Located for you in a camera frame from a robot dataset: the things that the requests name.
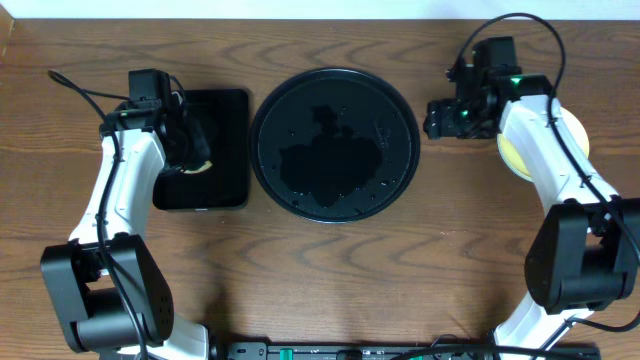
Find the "green yellow sponge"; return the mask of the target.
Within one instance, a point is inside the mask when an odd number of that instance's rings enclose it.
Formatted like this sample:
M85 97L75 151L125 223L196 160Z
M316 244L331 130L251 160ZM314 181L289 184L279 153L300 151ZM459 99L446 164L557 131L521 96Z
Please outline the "green yellow sponge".
M198 168L185 168L182 170L182 173L187 174L187 175L193 175L193 174L199 174L199 173L203 173L206 170L210 169L212 166L212 163L210 161L206 161L204 164L202 164L201 166L199 166Z

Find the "yellow plate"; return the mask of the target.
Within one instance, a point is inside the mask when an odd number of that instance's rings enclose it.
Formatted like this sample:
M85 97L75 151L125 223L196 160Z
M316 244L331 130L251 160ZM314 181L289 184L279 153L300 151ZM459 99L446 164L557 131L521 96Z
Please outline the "yellow plate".
M589 157L590 144L588 134L580 120L566 108L561 109L562 118L582 152ZM501 158L507 167L520 178L532 182L527 167L515 146L503 135L497 136L497 146Z

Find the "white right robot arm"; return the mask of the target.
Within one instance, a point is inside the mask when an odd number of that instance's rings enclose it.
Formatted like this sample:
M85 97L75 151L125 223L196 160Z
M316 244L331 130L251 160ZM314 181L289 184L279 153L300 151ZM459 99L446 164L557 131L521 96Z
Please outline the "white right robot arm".
M517 66L447 73L452 99L427 107L431 139L503 138L544 209L525 258L527 293L492 340L500 347L550 349L573 325L633 292L639 270L639 202L623 199L582 151L555 86Z

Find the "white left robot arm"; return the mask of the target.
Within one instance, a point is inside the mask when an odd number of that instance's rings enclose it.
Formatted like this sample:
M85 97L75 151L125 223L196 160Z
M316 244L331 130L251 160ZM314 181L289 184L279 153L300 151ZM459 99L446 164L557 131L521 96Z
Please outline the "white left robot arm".
M187 143L180 109L123 105L100 127L102 163L67 243L47 247L43 280L64 339L104 359L207 359L205 326L179 316L144 242L156 179Z

